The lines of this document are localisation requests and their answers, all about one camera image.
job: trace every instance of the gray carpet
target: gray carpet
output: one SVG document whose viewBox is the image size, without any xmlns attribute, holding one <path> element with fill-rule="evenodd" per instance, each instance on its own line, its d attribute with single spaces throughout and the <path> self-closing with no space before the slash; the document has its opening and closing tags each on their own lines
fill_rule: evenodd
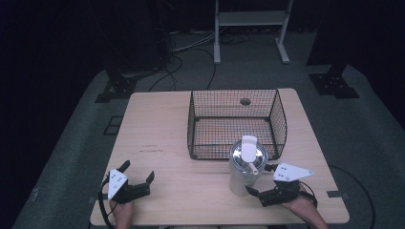
<svg viewBox="0 0 405 229">
<path fill-rule="evenodd" d="M 336 99 L 317 93 L 309 73 L 325 73 L 329 66 L 306 66 L 314 36 L 315 33 L 287 34 L 285 45 L 291 60 L 288 65 L 281 62 L 273 33 L 252 34 L 239 45 L 222 45 L 222 64 L 216 67 L 209 89 L 295 89 L 327 162 L 352 174 L 370 194 L 375 210 L 374 228 L 402 228 L 405 133 L 373 92 L 367 77 L 351 66 L 343 76 L 360 98 Z M 180 48 L 201 38 L 176 34 L 173 45 Z M 198 49 L 212 53 L 213 47 L 207 44 Z M 214 73 L 212 57 L 202 50 L 176 56 L 182 64 L 173 73 L 175 79 L 165 77 L 152 91 L 205 90 Z M 171 58 L 167 69 L 174 71 L 180 63 Z M 166 74 L 161 70 L 140 79 L 135 91 L 148 92 Z M 115 135 L 105 135 L 104 131 L 112 116 L 124 115 L 128 103 L 126 98 L 95 103 L 107 83 L 108 76 L 103 71 L 89 85 L 14 228 L 95 228 L 89 225 L 89 218 L 116 140 Z M 351 216 L 348 223 L 330 228 L 370 228 L 372 208 L 366 193 L 348 174 L 330 169 L 339 190 L 345 194 Z"/>
</svg>

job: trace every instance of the metal canister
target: metal canister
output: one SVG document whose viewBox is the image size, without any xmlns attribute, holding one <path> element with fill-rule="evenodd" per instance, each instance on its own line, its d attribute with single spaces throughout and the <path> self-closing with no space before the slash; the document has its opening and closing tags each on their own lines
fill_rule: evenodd
<svg viewBox="0 0 405 229">
<path fill-rule="evenodd" d="M 229 189 L 236 196 L 242 197 L 247 195 L 246 186 L 253 186 L 260 174 L 264 171 L 268 160 L 266 148 L 256 143 L 256 158 L 252 162 L 257 168 L 256 172 L 252 171 L 249 163 L 242 159 L 242 141 L 237 141 L 230 150 L 229 155 L 229 170 L 230 180 Z"/>
</svg>

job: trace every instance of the robotic hand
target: robotic hand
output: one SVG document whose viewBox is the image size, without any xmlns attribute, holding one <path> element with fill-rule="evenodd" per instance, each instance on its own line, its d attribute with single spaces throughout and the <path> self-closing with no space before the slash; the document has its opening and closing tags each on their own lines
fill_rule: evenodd
<svg viewBox="0 0 405 229">
<path fill-rule="evenodd" d="M 318 201 L 314 194 L 300 191 L 300 181 L 298 178 L 313 175 L 313 171 L 302 169 L 293 165 L 280 162 L 278 165 L 266 165 L 266 171 L 274 171 L 273 180 L 276 187 L 272 190 L 259 193 L 258 190 L 246 186 L 247 192 L 254 197 L 259 198 L 264 207 L 290 202 L 298 195 L 309 198 L 316 207 Z"/>
<path fill-rule="evenodd" d="M 128 178 L 123 174 L 125 170 L 131 165 L 130 161 L 125 161 L 119 169 L 112 169 L 104 181 L 101 183 L 101 187 L 98 190 L 98 204 L 100 207 L 101 215 L 104 218 L 105 223 L 109 228 L 114 228 L 111 222 L 108 220 L 107 212 L 104 207 L 104 197 L 102 189 L 105 184 L 110 182 L 108 188 L 108 199 L 112 199 L 118 204 L 127 203 L 137 198 L 142 198 L 150 195 L 150 184 L 155 178 L 155 173 L 149 175 L 146 182 L 138 185 L 129 185 Z"/>
</svg>

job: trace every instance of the human hand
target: human hand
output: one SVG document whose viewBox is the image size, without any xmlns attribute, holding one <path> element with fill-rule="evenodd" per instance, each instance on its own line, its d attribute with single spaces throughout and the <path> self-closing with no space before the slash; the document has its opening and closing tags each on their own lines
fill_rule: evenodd
<svg viewBox="0 0 405 229">
<path fill-rule="evenodd" d="M 110 200 L 110 208 L 113 211 L 114 218 L 116 219 L 116 229 L 129 229 L 134 215 L 133 201 L 127 203 L 116 203 Z"/>
<path fill-rule="evenodd" d="M 306 192 L 304 186 L 300 184 L 300 191 Z M 298 198 L 287 202 L 281 203 L 281 206 L 289 209 L 295 216 L 301 218 L 312 229 L 328 229 L 328 225 L 316 210 L 312 201 L 309 198 L 298 195 Z"/>
</svg>

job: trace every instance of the wire basket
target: wire basket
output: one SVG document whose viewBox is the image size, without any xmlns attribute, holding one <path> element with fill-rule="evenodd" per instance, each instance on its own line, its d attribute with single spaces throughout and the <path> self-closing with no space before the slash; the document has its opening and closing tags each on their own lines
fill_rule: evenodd
<svg viewBox="0 0 405 229">
<path fill-rule="evenodd" d="M 229 159 L 243 135 L 254 135 L 268 159 L 278 159 L 287 139 L 287 121 L 278 90 L 193 91 L 187 147 L 193 159 Z"/>
</svg>

